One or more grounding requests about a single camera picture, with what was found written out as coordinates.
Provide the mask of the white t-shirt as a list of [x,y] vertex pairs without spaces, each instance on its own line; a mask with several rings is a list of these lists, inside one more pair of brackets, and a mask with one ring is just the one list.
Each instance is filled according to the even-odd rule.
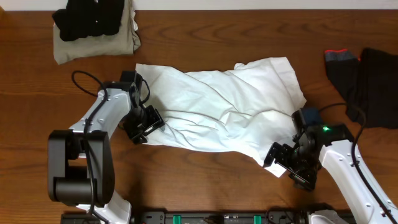
[[239,152],[259,165],[275,142],[295,134],[292,113],[306,99],[285,57],[237,63],[232,70],[181,72],[139,64],[143,94],[165,121],[150,145],[200,152]]

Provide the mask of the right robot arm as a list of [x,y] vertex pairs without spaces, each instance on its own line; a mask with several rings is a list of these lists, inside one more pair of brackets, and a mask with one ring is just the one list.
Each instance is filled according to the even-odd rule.
[[302,127],[294,146],[274,142],[264,167],[278,164],[301,189],[313,191],[324,168],[343,194],[356,223],[397,223],[397,207],[374,178],[357,143],[343,125]]

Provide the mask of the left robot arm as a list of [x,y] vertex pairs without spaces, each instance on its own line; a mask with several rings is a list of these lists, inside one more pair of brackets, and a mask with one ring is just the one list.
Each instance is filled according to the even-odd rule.
[[61,223],[133,223],[131,204],[115,191],[110,139],[118,127],[134,144],[164,127],[149,97],[141,98],[148,83],[136,71],[123,71],[117,82],[99,82],[96,101],[66,130],[48,138],[48,193],[54,202],[79,208],[66,212]]

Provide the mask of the folded khaki garment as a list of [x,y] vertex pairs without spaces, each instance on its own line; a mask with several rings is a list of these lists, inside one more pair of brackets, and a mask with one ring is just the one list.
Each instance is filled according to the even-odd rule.
[[60,38],[60,30],[53,25],[53,56],[61,65],[77,58],[94,57],[97,55],[130,55],[140,46],[135,22],[135,10],[131,0],[124,0],[125,7],[119,32],[115,35],[80,38],[65,42]]

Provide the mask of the black garment with red trim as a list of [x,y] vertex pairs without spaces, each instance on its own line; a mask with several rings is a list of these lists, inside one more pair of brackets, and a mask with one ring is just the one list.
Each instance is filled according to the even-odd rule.
[[364,91],[366,82],[363,77],[363,56],[355,56],[348,49],[324,51],[326,75],[349,107],[346,114],[350,120],[363,124],[366,114]]

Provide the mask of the folded black garment on stack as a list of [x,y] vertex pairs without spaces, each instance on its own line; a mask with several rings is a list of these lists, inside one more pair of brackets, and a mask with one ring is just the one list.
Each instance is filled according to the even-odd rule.
[[117,34],[124,7],[124,0],[68,0],[66,8],[55,11],[52,18],[60,38],[71,42]]

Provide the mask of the black garment right edge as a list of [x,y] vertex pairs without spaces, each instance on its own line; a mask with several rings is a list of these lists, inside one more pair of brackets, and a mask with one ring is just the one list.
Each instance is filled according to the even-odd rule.
[[359,105],[369,128],[397,128],[397,55],[366,48],[358,74]]

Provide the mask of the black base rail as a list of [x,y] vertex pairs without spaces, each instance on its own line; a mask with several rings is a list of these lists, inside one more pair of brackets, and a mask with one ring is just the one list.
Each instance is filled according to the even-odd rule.
[[355,224],[350,212],[334,210],[286,210],[270,209],[263,213],[170,213],[151,211],[133,213],[131,224],[306,224],[306,223],[349,223]]

